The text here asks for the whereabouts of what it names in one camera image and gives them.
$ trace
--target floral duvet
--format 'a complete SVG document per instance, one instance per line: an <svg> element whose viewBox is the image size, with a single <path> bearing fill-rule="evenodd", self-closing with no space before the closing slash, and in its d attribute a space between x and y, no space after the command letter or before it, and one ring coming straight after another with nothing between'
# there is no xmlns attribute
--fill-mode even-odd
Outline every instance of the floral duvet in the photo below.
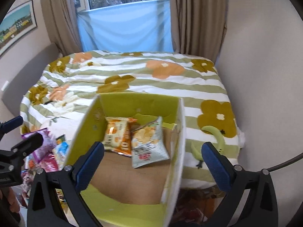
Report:
<svg viewBox="0 0 303 227"><path fill-rule="evenodd" d="M72 139L98 93L146 92L184 99L186 153L182 188L208 188L214 180L192 154L204 142L217 141L201 131L206 125L224 135L224 155L237 164L239 141L226 90L214 64L205 58L169 53L76 53L48 64L36 85L25 94L20 114L22 133L55 126Z"/></svg>

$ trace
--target wall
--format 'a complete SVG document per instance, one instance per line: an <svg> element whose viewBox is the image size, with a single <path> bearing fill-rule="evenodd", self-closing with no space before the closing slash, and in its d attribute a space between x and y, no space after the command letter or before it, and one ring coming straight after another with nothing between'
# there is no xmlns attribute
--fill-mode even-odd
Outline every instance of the wall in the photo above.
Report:
<svg viewBox="0 0 303 227"><path fill-rule="evenodd" d="M28 0L16 0L11 9L26 1ZM0 57L0 87L3 86L5 81L12 80L28 61L51 44L46 31L40 0L33 0L33 3L38 28L26 34ZM0 91L0 120L3 122L13 118L13 115L4 106L1 95L2 92ZM20 132L16 129L4 136L0 142L0 149L8 150L20 140Z"/></svg>
<svg viewBox="0 0 303 227"><path fill-rule="evenodd" d="M239 162L257 171L303 152L303 22L289 0L229 0L216 64L246 147ZM303 200L303 160L272 172L279 226Z"/></svg>

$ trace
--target cardboard box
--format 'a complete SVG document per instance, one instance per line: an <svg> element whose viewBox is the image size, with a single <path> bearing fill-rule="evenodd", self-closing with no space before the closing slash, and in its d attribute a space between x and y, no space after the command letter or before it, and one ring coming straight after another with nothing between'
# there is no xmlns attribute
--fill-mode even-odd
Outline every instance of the cardboard box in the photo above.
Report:
<svg viewBox="0 0 303 227"><path fill-rule="evenodd" d="M106 152L91 184L81 195L101 223L123 227L167 227L181 184L185 153L183 100L147 93L104 93L96 96L69 148L73 165L95 141L104 138L105 117L134 117L140 123L163 117L170 160L133 169L131 158Z"/></svg>

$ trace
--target snack bag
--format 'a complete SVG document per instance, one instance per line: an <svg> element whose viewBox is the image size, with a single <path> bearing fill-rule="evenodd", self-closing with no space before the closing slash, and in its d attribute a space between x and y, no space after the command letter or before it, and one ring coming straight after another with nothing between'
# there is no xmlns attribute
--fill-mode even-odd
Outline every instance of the snack bag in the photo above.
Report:
<svg viewBox="0 0 303 227"><path fill-rule="evenodd" d="M55 156L52 153L47 154L40 162L39 167L43 168L47 173L58 171L58 165Z"/></svg>
<svg viewBox="0 0 303 227"><path fill-rule="evenodd" d="M31 170L21 171L22 184L21 187L25 193L28 193L34 182L34 174Z"/></svg>
<svg viewBox="0 0 303 227"><path fill-rule="evenodd" d="M48 132L47 128L23 134L23 135L21 135L21 137L23 139L26 139L26 138L30 137L31 135L35 134L36 132L38 132L39 134L41 134L43 136L43 144L42 144L42 146L40 148L37 148L32 153L34 162L35 163L39 163L44 158L44 156L47 155L48 152L51 152L51 150L56 145L49 138L49 136L48 136L49 132Z"/></svg>
<svg viewBox="0 0 303 227"><path fill-rule="evenodd" d="M29 156L25 157L24 166L25 166L25 169L27 169L27 170L34 170L36 168L33 154L30 154Z"/></svg>
<svg viewBox="0 0 303 227"><path fill-rule="evenodd" d="M104 141L105 150L131 156L130 123L137 120L133 118L106 117L108 122Z"/></svg>
<svg viewBox="0 0 303 227"><path fill-rule="evenodd" d="M58 145L52 150L52 153L55 156L59 170L62 170L69 144L66 142L65 135L58 137L56 142Z"/></svg>
<svg viewBox="0 0 303 227"><path fill-rule="evenodd" d="M162 117L133 132L131 155L133 168L169 159L163 143Z"/></svg>

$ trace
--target framed picture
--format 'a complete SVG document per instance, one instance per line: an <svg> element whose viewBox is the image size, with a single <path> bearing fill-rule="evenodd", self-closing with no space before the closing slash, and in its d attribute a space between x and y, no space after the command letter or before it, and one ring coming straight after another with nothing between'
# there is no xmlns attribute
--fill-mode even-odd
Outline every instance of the framed picture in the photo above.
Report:
<svg viewBox="0 0 303 227"><path fill-rule="evenodd" d="M0 57L11 45L36 27L33 0L9 11L0 24Z"/></svg>

